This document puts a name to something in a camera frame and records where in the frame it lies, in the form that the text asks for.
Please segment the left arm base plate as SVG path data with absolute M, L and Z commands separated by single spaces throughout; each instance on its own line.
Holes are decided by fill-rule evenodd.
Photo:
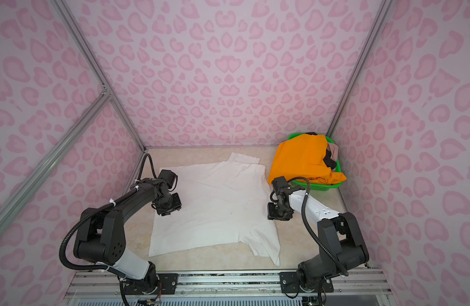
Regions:
M 159 273 L 145 283 L 143 280 L 126 279 L 124 293 L 126 295 L 173 295 L 175 294 L 179 274 Z

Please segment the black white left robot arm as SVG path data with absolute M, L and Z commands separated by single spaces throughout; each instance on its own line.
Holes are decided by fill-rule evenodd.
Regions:
M 92 264 L 82 270 L 106 270 L 119 278 L 122 289 L 128 287 L 144 294 L 158 291 L 160 280 L 155 265 L 127 248 L 125 223 L 147 204 L 159 216 L 179 211 L 180 197 L 174 192 L 177 181 L 177 174 L 162 170 L 157 178 L 138 181 L 120 198 L 84 210 L 69 235 L 75 236 L 74 257 Z

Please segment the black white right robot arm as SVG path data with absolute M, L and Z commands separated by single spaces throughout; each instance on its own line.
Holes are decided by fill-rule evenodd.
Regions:
M 298 265 L 297 285 L 303 290 L 315 290 L 338 276 L 368 262 L 370 255 L 357 218 L 350 212 L 340 213 L 310 195 L 307 178 L 287 180 L 277 177 L 268 203 L 268 219 L 289 221 L 295 212 L 310 237 L 319 247 L 318 255 Z

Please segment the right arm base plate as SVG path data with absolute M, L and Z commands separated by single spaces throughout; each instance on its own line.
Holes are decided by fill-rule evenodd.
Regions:
M 280 272 L 279 278 L 281 292 L 288 295 L 294 295 L 296 293 L 317 293 L 319 290 L 317 287 L 320 284 L 319 280 L 314 284 L 310 284 L 309 287 L 302 286 L 296 271 Z M 322 293 L 334 292 L 334 286 L 331 279 L 324 278 L 321 288 Z

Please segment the white t-shirt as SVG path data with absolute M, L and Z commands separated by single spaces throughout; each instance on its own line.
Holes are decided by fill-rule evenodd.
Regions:
M 268 219 L 270 190 L 258 158 L 172 167 L 181 209 L 153 222 L 149 256 L 242 242 L 256 256 L 280 264 L 280 242 Z

